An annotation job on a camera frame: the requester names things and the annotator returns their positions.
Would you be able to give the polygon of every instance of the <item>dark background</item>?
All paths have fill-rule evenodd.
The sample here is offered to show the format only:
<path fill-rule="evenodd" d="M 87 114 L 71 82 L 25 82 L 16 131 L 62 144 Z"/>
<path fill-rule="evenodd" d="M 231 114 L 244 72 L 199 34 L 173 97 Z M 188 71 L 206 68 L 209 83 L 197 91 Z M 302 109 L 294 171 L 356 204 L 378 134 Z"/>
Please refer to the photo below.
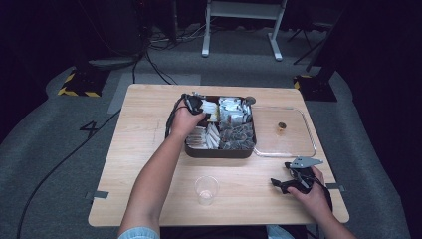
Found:
<path fill-rule="evenodd" d="M 50 1 L 1 0 L 0 141 L 27 113 L 47 99 L 45 86 L 49 81 L 76 65 L 70 49 L 81 50 L 82 59 L 112 56 L 98 37 L 100 34 L 113 49 L 129 54 L 139 50 L 142 23 L 132 7 L 136 1 L 118 2 L 83 1 L 93 20 L 90 22 L 77 1 L 63 1 L 58 9 Z M 300 27 L 300 19 L 296 18 L 300 14 L 291 2 L 282 30 Z M 171 37 L 174 22 L 165 15 L 172 13 L 171 1 L 155 2 L 158 3 L 164 15 L 162 18 L 155 15 L 154 24 Z M 179 27 L 204 21 L 205 0 L 176 3 Z M 422 164 L 421 10 L 419 4 L 410 0 L 352 1 L 317 59 L 323 69 L 335 69 L 347 81 L 372 145 L 401 196 L 413 238 L 421 236 L 417 222 L 422 214 L 418 199 Z M 76 32 L 66 30 L 64 17 L 71 20 Z M 268 24 L 258 20 L 236 21 L 220 24 L 251 28 Z M 94 31 L 92 24 L 99 32 Z M 80 44 L 69 46 L 64 34 L 73 34 L 75 39 L 70 42 Z"/>

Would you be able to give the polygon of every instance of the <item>person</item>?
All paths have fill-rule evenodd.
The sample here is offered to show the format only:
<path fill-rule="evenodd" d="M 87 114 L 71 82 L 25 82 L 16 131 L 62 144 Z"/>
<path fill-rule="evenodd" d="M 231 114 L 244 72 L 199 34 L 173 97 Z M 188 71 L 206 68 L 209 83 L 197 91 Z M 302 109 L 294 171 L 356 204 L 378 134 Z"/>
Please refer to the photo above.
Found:
<path fill-rule="evenodd" d="M 119 239 L 159 239 L 161 209 L 184 140 L 204 117 L 204 114 L 194 116 L 183 101 L 179 103 L 169 136 L 149 159 L 133 185 L 118 230 Z M 323 183 L 322 173 L 315 167 L 313 171 Z M 327 238 L 354 238 L 332 215 L 320 186 L 314 186 L 309 194 L 302 194 L 292 187 L 288 190 L 322 227 Z"/>

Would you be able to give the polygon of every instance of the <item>hand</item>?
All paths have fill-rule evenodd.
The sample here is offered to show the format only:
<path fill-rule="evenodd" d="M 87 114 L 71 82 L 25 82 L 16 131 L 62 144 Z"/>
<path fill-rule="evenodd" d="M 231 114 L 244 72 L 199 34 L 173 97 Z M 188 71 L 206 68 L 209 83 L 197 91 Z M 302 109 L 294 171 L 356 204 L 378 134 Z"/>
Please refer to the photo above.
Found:
<path fill-rule="evenodd" d="M 312 167 L 312 170 L 316 178 L 324 185 L 322 172 L 314 166 Z M 316 221 L 319 221 L 320 218 L 332 215 L 328 203 L 326 202 L 323 188 L 319 184 L 314 183 L 313 188 L 308 194 L 303 194 L 294 187 L 289 187 L 288 191 L 305 207 L 307 212 Z"/>
<path fill-rule="evenodd" d="M 181 101 L 177 108 L 178 110 L 175 112 L 170 135 L 180 135 L 184 139 L 195 129 L 198 123 L 205 118 L 205 114 L 194 116 L 186 108 L 184 101 Z"/>

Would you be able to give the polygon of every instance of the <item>container lid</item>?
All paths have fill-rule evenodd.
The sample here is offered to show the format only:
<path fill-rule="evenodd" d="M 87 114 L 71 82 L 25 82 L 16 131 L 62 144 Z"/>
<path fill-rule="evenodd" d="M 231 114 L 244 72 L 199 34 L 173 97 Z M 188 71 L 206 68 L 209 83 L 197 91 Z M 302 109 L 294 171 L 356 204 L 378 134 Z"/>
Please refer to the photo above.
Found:
<path fill-rule="evenodd" d="M 304 114 L 296 108 L 252 106 L 257 144 L 262 157 L 312 157 L 317 153 Z"/>

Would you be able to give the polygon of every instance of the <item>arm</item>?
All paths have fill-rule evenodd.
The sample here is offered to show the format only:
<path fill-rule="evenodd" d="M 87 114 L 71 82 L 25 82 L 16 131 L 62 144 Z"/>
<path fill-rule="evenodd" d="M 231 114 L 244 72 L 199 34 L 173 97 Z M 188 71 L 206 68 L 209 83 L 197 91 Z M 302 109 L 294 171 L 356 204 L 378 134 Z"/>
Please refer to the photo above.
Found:
<path fill-rule="evenodd" d="M 173 173 L 187 135 L 204 118 L 193 116 L 179 104 L 171 127 L 164 140 L 137 177 L 127 203 L 118 235 L 138 226 L 149 227 L 159 234 L 159 217 L 170 188 Z"/>
<path fill-rule="evenodd" d="M 312 169 L 316 178 L 324 184 L 322 172 L 316 167 Z M 303 194 L 293 187 L 289 187 L 288 191 L 302 203 L 310 216 L 322 228 L 326 238 L 355 238 L 332 214 L 320 185 L 314 183 L 313 189 L 308 194 Z"/>

